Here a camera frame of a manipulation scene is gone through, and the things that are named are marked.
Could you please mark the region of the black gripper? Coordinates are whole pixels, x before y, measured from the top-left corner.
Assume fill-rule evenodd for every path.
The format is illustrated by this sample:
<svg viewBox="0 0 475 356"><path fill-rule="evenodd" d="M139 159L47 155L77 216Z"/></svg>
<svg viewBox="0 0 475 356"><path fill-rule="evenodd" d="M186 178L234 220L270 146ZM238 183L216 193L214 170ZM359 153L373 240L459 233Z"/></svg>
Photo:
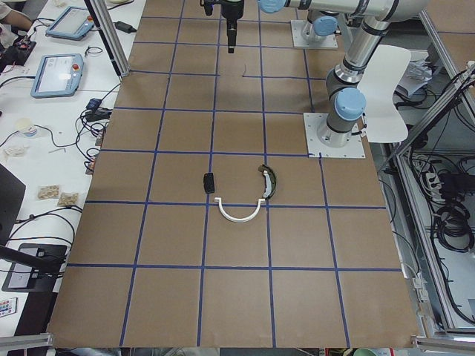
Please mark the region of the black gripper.
<svg viewBox="0 0 475 356"><path fill-rule="evenodd" d="M243 17L244 0L200 0L200 6L203 7L205 14L211 16L214 6L221 6L220 13L226 20L227 50L228 53L235 52L237 41L237 20Z"/></svg>

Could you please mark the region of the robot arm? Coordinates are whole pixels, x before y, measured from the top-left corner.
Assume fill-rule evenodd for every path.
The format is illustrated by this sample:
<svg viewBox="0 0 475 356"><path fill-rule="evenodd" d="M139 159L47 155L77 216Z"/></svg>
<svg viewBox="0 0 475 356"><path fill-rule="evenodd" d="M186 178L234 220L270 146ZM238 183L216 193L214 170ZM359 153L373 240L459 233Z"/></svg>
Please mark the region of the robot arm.
<svg viewBox="0 0 475 356"><path fill-rule="evenodd" d="M338 28L338 13L326 10L308 10L307 22L301 34L309 42L318 42L333 35Z"/></svg>
<svg viewBox="0 0 475 356"><path fill-rule="evenodd" d="M261 11L277 13L285 7L309 13L331 12L362 16L341 63L327 75L330 102L327 118L318 126L318 139L331 148L349 143L354 125L365 119L370 142L393 143L407 138L401 114L393 104L393 93L409 64L411 53L400 47L382 45L390 24L418 15L426 1L259 1Z"/></svg>

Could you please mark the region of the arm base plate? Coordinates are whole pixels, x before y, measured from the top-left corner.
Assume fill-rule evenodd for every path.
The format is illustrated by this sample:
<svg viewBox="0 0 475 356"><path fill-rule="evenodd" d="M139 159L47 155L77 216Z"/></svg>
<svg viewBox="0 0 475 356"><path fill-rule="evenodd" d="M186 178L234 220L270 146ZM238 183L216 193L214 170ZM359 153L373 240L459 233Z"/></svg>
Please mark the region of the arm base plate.
<svg viewBox="0 0 475 356"><path fill-rule="evenodd" d="M338 22L333 17L323 16L313 23L307 20L292 20L292 42L294 48L336 50L335 31Z"/></svg>
<svg viewBox="0 0 475 356"><path fill-rule="evenodd" d="M311 158L365 159L358 125L351 132L336 133L327 126L327 113L304 113L307 153Z"/></svg>

